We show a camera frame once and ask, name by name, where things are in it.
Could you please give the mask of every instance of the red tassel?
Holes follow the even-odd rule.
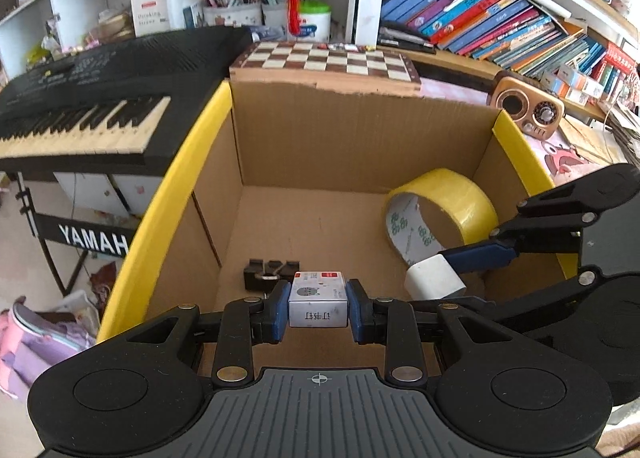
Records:
[[[300,12],[298,6],[300,0],[287,0],[287,16],[289,19],[289,32],[294,36],[300,34]]]

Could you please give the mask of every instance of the wooden radio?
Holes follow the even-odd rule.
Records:
[[[564,103],[536,81],[502,70],[495,75],[488,104],[504,109],[527,135],[546,141],[558,129]]]

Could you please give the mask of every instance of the green lid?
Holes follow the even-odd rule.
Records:
[[[331,7],[320,0],[303,0],[298,6],[300,14],[327,14],[331,12]]]

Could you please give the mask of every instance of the gray ridged panel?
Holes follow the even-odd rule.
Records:
[[[463,440],[423,394],[396,390],[372,370],[267,370],[220,391],[184,435],[138,458],[496,458]],[[599,458],[593,449],[569,455]],[[66,458],[57,452],[42,458]]]

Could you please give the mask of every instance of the electronic keyboard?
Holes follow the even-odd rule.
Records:
[[[36,68],[0,93],[0,167],[164,175],[247,28],[165,32]]]

